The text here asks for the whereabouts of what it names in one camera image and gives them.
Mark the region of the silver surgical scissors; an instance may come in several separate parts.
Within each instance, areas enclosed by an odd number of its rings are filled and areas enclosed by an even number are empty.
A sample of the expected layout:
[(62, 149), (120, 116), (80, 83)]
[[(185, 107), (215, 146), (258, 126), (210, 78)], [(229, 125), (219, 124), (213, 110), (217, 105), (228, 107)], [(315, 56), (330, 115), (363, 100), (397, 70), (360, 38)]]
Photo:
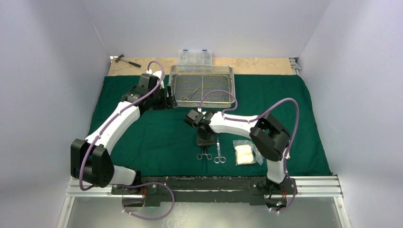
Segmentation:
[(221, 144), (219, 138), (216, 138), (216, 145), (217, 145), (217, 156), (214, 158), (215, 163), (225, 163), (226, 158), (221, 155)]

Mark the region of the white gauze packet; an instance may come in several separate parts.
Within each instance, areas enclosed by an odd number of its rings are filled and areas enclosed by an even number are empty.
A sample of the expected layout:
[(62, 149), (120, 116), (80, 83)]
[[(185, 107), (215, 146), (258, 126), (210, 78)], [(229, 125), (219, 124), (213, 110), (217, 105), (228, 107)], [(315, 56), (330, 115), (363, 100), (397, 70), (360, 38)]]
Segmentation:
[(253, 154), (253, 143), (248, 140), (234, 140), (236, 166), (255, 164), (256, 160)]

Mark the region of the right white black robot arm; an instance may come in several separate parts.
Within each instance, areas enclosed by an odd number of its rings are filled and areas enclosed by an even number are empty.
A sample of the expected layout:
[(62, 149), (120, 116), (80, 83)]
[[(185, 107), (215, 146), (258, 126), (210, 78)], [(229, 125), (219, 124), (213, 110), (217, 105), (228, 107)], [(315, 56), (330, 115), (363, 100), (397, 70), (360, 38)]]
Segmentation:
[(215, 134), (228, 133), (249, 138), (267, 160), (267, 188), (279, 193), (285, 188), (284, 159), (291, 145), (291, 134), (271, 113), (258, 116), (238, 116), (218, 111), (190, 110), (184, 122), (196, 129), (203, 144), (210, 145)]

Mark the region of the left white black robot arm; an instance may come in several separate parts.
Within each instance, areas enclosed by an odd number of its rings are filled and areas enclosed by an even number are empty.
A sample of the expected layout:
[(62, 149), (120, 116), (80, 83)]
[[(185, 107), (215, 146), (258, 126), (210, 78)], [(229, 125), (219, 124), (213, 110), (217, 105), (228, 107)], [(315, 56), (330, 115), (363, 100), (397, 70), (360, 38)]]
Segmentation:
[(133, 168), (114, 165), (111, 152), (121, 136), (146, 111), (174, 108), (173, 95), (163, 85), (164, 71), (147, 70), (139, 82), (123, 95), (113, 113), (85, 139), (75, 139), (70, 146), (70, 174), (78, 179), (80, 189), (121, 185), (129, 194), (143, 186), (141, 173)]

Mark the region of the silver hemostat forceps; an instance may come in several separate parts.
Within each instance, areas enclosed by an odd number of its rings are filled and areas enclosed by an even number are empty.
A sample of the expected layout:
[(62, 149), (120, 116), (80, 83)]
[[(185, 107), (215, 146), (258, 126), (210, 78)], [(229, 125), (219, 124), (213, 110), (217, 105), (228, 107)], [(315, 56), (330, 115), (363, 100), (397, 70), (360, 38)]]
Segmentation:
[(209, 148), (209, 147), (210, 147), (210, 146), (206, 146), (206, 145), (200, 146), (201, 152), (196, 155), (196, 158), (197, 158), (198, 160), (202, 160), (203, 158), (205, 158), (205, 159), (207, 159), (207, 160), (211, 160), (211, 159), (212, 159), (212, 155), (211, 155), (210, 153), (208, 153), (208, 148)]

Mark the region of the metal wire mesh tray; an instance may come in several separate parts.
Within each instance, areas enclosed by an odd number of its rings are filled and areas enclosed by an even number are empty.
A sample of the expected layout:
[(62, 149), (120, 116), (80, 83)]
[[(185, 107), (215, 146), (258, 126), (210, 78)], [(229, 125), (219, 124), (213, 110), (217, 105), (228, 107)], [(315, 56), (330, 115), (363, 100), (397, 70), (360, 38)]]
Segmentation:
[[(197, 108), (202, 102), (205, 108), (229, 108), (235, 103), (235, 77), (228, 65), (172, 65), (169, 83), (179, 107)], [(195, 101), (181, 101), (191, 94)]]

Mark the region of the dark green surgical drape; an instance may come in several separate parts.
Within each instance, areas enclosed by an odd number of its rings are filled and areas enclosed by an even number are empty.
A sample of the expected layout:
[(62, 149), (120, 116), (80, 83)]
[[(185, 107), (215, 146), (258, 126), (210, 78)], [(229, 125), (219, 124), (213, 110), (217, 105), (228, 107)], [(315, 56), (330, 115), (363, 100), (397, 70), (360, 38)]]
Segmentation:
[[(299, 123), (290, 149), (287, 169), (291, 176), (328, 176), (331, 170), (319, 136), (311, 96), (297, 75), (236, 75), (235, 115), (260, 115), (279, 100), (291, 97), (299, 106)], [(201, 148), (196, 130), (184, 122), (187, 108), (146, 111), (121, 136), (111, 152), (114, 165), (139, 170), (144, 176), (264, 176), (267, 165), (237, 165), (233, 141), (220, 134), (225, 163), (197, 159)]]

